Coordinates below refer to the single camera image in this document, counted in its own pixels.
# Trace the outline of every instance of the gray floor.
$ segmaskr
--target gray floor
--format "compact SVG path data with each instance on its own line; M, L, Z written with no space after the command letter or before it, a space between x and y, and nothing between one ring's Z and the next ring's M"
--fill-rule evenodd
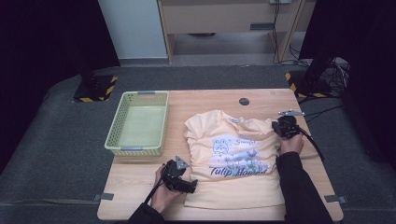
M304 34L297 34L291 45L299 49L303 38ZM0 176L0 223L112 223L97 218L97 205L26 200L90 201L103 191L112 161L103 140L123 91L287 88L284 73L304 68L274 65L273 52L268 34L180 35L171 64L131 60L122 68L97 71L119 77L108 102L71 103L79 77L55 85ZM301 108L309 115L341 103L320 99L303 103ZM342 204L344 223L396 223L396 172L367 156L345 111L323 113L309 121L308 127L324 154L336 194L348 200Z

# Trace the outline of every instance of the black sleeve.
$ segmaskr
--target black sleeve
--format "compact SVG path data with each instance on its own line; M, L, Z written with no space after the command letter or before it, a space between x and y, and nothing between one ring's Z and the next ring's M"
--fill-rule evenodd
M297 152L287 152L276 159L280 187L285 198L286 223L332 223L308 173L303 169Z
M163 216L146 203L141 203L128 219L130 224L163 224L164 222Z

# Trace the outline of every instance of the hand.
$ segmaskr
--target hand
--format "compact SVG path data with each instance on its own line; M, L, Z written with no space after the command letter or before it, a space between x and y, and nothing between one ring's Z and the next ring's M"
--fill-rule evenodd
M286 152L297 152L300 154L300 152L303 150L304 146L304 140L303 140L303 134L299 133L294 135L291 139L288 138L280 138L280 155L286 153Z
M161 173L163 168L165 168L165 165L158 168L158 170L155 172L154 186L161 179ZM162 213L172 204L172 201L180 194L182 194L182 192L169 190L165 186L165 184L161 184L157 188L157 190L155 190L154 195L152 195L151 197L151 207L157 210L158 213Z

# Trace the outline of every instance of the black curtain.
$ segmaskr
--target black curtain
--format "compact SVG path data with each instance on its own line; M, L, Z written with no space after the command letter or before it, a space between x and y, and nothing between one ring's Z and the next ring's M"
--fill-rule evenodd
M346 110L367 151L396 169L396 113L391 110L396 98L394 12L392 0L318 0L300 58L341 57L349 62Z
M0 1L1 171L47 90L82 66L120 66L96 0Z

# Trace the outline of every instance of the yellow black hazard tape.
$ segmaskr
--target yellow black hazard tape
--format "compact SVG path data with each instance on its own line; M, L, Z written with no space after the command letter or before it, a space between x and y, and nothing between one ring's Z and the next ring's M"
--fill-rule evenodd
M116 85L116 82L117 82L117 77L112 77L108 84L106 93L103 96L100 96L100 97L91 97L91 96L74 97L74 102L75 103L78 103L78 102L88 103L88 102L95 102L95 101L107 101L111 95L111 92L113 92L113 90L114 90L114 86Z
M296 83L294 83L294 80L292 80L290 73L286 73L285 77L289 83L290 89L294 92L294 95L296 97L305 98L305 97L331 97L332 96L331 92L304 92L304 91L301 91L298 88L298 85Z

